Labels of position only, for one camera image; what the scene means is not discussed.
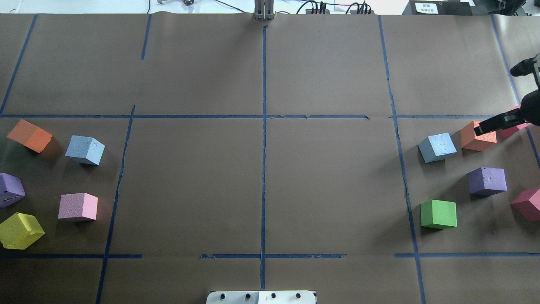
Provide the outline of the purple foam block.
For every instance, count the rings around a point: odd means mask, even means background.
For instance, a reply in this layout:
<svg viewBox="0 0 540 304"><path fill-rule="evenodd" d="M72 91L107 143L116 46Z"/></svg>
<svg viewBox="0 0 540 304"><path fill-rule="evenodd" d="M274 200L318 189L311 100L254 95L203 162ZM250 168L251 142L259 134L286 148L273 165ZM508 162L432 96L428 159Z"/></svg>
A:
<svg viewBox="0 0 540 304"><path fill-rule="evenodd" d="M25 198L25 190L23 188L21 179L9 175L7 173L0 173L0 207L6 208L15 202Z"/></svg>
<svg viewBox="0 0 540 304"><path fill-rule="evenodd" d="M508 190L503 168L480 167L466 176L471 195L488 197Z"/></svg>

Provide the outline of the purple foam block right side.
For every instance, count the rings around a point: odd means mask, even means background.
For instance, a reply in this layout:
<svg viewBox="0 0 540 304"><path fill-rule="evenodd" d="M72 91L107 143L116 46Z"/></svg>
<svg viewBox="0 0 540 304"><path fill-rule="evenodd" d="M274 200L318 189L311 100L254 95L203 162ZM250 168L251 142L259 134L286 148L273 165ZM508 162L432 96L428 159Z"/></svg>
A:
<svg viewBox="0 0 540 304"><path fill-rule="evenodd" d="M503 168L480 167L466 176L471 195L488 197L508 190Z"/></svg>

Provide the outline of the orange foam block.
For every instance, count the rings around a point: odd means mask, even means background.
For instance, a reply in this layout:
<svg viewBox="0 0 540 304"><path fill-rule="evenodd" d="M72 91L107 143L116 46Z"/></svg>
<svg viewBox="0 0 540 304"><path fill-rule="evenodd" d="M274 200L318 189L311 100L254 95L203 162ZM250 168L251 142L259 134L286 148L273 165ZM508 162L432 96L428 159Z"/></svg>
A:
<svg viewBox="0 0 540 304"><path fill-rule="evenodd" d="M53 136L42 128L20 119L8 133L7 138L36 153L41 153L51 142Z"/></svg>
<svg viewBox="0 0 540 304"><path fill-rule="evenodd" d="M480 121L471 121L461 128L461 148L482 152L497 144L497 136L494 132L476 135L474 129L479 125Z"/></svg>

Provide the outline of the purple foam block left side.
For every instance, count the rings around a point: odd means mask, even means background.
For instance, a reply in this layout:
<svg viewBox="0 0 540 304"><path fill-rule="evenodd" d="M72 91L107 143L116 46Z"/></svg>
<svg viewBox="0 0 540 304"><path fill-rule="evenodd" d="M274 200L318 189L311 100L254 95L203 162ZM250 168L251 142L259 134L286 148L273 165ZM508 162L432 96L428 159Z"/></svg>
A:
<svg viewBox="0 0 540 304"><path fill-rule="evenodd" d="M0 207L6 208L15 202L25 198L25 190L23 188L21 179L9 175L7 173L0 173Z"/></svg>

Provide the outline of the green foam block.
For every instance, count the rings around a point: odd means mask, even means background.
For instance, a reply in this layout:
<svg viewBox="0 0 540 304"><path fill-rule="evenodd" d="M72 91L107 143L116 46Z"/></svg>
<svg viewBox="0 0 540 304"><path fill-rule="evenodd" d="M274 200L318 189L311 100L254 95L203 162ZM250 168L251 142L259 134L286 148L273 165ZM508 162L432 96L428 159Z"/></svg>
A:
<svg viewBox="0 0 540 304"><path fill-rule="evenodd" d="M448 229L458 226L456 203L428 200L420 204L421 226L433 229Z"/></svg>

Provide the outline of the pink foam block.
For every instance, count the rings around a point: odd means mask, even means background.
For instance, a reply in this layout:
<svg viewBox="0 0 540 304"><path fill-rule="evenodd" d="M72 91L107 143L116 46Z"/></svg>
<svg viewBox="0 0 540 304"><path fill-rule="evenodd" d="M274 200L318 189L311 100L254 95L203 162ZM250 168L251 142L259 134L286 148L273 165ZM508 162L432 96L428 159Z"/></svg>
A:
<svg viewBox="0 0 540 304"><path fill-rule="evenodd" d="M93 221L97 218L98 198L88 193L60 195L59 220Z"/></svg>

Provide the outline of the orange foam block right side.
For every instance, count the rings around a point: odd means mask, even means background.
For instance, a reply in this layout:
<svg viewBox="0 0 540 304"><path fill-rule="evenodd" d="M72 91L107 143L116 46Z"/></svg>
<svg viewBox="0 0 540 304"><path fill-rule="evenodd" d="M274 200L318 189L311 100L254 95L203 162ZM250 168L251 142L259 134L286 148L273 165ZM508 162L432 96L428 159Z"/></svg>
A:
<svg viewBox="0 0 540 304"><path fill-rule="evenodd" d="M471 121L461 128L461 148L482 152L497 144L497 136L494 132L476 135L474 129L479 125L480 121Z"/></svg>

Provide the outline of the crimson foam block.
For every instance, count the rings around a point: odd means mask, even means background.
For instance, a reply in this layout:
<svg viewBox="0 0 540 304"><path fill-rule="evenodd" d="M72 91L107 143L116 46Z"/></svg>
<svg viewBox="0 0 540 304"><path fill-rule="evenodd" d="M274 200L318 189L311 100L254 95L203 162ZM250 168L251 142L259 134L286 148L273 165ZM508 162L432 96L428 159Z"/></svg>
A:
<svg viewBox="0 0 540 304"><path fill-rule="evenodd" d="M531 125L531 124L530 123L523 123L523 124L520 124L520 125L510 127L508 129L498 130L497 132L498 132L499 135L503 136L504 138L508 138L511 135L515 134L516 132L518 132L518 131L520 131L522 129L525 129L529 125Z"/></svg>
<svg viewBox="0 0 540 304"><path fill-rule="evenodd" d="M530 222L540 220L540 188L527 189L521 192L510 204Z"/></svg>

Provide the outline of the yellow foam block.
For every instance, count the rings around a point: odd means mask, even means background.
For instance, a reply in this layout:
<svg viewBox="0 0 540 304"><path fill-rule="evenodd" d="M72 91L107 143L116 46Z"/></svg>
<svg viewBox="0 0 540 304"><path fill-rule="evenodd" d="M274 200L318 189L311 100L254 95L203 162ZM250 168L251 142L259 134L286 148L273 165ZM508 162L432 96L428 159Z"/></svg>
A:
<svg viewBox="0 0 540 304"><path fill-rule="evenodd" d="M8 250L25 250L46 233L34 215L16 212L0 224L0 241Z"/></svg>

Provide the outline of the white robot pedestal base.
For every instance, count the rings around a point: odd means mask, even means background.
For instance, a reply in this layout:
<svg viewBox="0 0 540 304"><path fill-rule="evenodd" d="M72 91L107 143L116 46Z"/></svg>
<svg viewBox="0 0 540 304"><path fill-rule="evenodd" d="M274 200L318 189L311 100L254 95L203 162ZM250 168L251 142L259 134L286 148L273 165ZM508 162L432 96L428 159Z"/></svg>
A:
<svg viewBox="0 0 540 304"><path fill-rule="evenodd" d="M216 291L208 294L207 304L316 304L310 290Z"/></svg>

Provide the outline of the light blue foam block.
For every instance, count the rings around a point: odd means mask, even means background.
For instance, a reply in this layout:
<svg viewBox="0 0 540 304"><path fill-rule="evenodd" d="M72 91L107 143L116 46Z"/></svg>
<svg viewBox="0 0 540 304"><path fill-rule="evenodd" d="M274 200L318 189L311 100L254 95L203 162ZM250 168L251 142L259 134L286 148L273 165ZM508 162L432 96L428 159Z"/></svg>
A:
<svg viewBox="0 0 540 304"><path fill-rule="evenodd" d="M73 135L65 156L78 163L98 166L104 150L104 144L93 137Z"/></svg>
<svg viewBox="0 0 540 304"><path fill-rule="evenodd" d="M427 136L418 148L426 163L442 161L457 153L449 133Z"/></svg>

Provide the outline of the orange foam block left side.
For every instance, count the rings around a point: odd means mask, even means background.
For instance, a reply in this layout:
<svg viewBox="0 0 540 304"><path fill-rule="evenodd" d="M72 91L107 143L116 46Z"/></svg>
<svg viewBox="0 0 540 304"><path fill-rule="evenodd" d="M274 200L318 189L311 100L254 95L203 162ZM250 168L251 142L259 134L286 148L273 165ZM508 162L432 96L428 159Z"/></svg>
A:
<svg viewBox="0 0 540 304"><path fill-rule="evenodd" d="M53 136L42 128L20 119L8 133L7 138L36 153L41 153L51 142Z"/></svg>

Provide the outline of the black box with label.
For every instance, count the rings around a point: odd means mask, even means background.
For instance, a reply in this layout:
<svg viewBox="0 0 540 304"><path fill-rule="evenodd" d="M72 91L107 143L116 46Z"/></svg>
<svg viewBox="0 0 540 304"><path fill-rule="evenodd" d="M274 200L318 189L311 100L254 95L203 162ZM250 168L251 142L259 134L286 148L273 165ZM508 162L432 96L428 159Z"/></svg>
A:
<svg viewBox="0 0 540 304"><path fill-rule="evenodd" d="M402 15L472 16L468 2L409 0Z"/></svg>

